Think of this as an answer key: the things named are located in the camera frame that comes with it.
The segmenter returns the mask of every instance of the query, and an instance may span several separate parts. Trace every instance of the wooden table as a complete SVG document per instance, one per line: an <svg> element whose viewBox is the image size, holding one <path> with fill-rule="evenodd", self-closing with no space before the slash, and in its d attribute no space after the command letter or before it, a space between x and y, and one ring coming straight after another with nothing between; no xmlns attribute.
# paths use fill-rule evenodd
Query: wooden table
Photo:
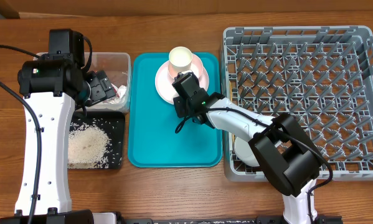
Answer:
<svg viewBox="0 0 373 224"><path fill-rule="evenodd" d="M89 37L94 51L127 52L133 60L178 45L218 57L222 32L230 26L323 25L366 25L373 31L373 11L5 20L0 44L45 52L50 29L71 28ZM0 80L18 90L17 71L30 59L0 49ZM0 89L0 217L13 214L24 145L23 108ZM209 169L139 169L126 159L120 170L70 170L68 183L74 210L117 210L128 218L242 218L283 211L281 195L269 183L229 182L223 162ZM345 223L373 223L373 182L332 182L316 191L315 207L342 215Z"/></svg>

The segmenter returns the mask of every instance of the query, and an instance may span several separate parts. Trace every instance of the pink plate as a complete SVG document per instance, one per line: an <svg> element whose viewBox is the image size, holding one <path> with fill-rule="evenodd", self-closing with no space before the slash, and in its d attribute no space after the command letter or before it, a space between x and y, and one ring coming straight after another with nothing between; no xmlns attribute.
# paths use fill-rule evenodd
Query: pink plate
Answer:
<svg viewBox="0 0 373 224"><path fill-rule="evenodd" d="M174 80L171 78L168 72L168 63L164 63L156 73L156 90L159 93L160 97L167 101L170 104L174 104L174 97L178 96L178 93L172 87ZM204 88L206 91L209 88L209 74L203 66L201 66L201 60L198 56L193 55L191 70L195 74L199 75L199 84L201 88Z"/></svg>

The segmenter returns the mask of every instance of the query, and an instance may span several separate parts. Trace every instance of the cream-colored cup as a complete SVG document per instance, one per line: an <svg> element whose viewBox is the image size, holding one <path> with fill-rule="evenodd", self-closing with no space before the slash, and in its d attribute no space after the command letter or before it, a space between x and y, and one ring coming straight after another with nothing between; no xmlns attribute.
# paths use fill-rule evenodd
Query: cream-colored cup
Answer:
<svg viewBox="0 0 373 224"><path fill-rule="evenodd" d="M169 52L168 73L171 78L191 69L193 54L186 47L176 47Z"/></svg>

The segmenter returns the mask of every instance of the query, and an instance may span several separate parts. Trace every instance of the dish rack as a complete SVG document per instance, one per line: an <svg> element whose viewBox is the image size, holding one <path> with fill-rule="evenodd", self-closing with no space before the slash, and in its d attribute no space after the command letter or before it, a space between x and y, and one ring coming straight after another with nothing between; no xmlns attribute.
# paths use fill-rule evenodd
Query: dish rack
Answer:
<svg viewBox="0 0 373 224"><path fill-rule="evenodd" d="M373 35L364 26L229 27L221 50L222 93L264 115L292 114L334 171L373 180ZM231 181L266 181L223 135ZM288 146L282 144L283 151ZM329 175L321 167L318 178Z"/></svg>

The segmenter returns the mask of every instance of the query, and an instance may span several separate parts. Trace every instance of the blue tray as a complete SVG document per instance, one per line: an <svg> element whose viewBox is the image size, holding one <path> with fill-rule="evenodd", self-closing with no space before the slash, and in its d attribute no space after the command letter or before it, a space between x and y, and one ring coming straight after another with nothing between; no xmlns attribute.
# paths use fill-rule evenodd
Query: blue tray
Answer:
<svg viewBox="0 0 373 224"><path fill-rule="evenodd" d="M209 74L208 94L220 92L219 65L209 53L196 53ZM174 106L157 93L154 78L167 53L142 54L135 59L131 84L128 158L137 167L212 167L222 158L222 131L182 121Z"/></svg>

